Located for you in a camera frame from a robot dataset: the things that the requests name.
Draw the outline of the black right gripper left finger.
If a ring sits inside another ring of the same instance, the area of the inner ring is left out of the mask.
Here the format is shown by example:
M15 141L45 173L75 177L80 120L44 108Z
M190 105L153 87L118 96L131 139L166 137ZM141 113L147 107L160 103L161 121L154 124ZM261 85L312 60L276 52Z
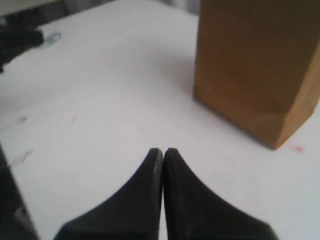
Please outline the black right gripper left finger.
M151 148L133 176L109 199L65 223L57 240L157 240L163 153Z

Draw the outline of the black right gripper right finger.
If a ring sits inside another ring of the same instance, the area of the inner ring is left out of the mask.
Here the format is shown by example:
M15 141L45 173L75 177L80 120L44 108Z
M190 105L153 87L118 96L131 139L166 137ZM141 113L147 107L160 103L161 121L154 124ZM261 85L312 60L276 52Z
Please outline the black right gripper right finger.
M276 240L273 229L211 191L176 148L164 155L163 196L169 240Z

